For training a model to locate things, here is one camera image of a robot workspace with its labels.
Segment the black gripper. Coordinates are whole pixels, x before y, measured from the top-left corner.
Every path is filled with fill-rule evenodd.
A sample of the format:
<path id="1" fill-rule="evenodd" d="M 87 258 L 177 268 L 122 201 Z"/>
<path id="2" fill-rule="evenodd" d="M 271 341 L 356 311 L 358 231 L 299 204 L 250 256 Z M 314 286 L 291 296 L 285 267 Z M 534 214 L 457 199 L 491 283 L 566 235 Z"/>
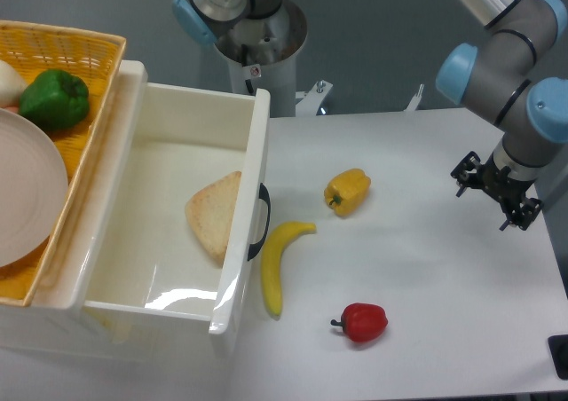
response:
<path id="1" fill-rule="evenodd" d="M 457 197 L 466 190 L 482 190 L 493 200 L 499 202 L 506 219 L 500 226 L 504 231 L 508 227 L 517 227 L 526 231 L 535 221 L 542 209 L 542 201 L 526 198 L 526 192 L 535 182 L 535 178 L 519 180 L 512 177 L 510 166 L 497 167 L 491 155 L 485 163 L 479 156 L 470 151 L 455 166 L 450 176 L 458 185 Z"/>

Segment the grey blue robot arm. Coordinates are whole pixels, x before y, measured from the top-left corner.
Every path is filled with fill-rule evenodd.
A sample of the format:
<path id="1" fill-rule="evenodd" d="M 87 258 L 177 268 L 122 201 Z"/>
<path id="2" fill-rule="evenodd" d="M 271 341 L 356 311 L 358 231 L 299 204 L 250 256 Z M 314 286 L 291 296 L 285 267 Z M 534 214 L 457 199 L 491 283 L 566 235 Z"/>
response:
<path id="1" fill-rule="evenodd" d="M 446 58 L 436 88 L 456 105 L 501 129 L 492 155 L 469 153 L 452 171 L 461 190 L 494 199 L 505 225 L 527 229 L 541 211 L 529 188 L 567 142 L 567 82 L 538 83 L 528 72 L 567 28 L 561 0 L 460 0 L 490 34 Z M 296 56 L 307 36 L 303 12 L 289 0 L 173 0 L 179 26 L 223 56 L 233 91 L 268 90 L 275 116 L 298 113 Z"/>

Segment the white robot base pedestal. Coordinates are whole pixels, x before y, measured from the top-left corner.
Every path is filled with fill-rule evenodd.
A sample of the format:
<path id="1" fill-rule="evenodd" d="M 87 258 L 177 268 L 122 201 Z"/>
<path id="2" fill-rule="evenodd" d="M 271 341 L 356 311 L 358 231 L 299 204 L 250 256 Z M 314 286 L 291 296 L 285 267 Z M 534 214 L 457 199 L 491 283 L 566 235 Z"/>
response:
<path id="1" fill-rule="evenodd" d="M 274 14 L 261 20 L 244 19 L 215 44 L 229 70 L 232 91 L 271 95 L 270 116 L 296 114 L 296 58 L 307 38 L 302 10 L 282 0 Z"/>

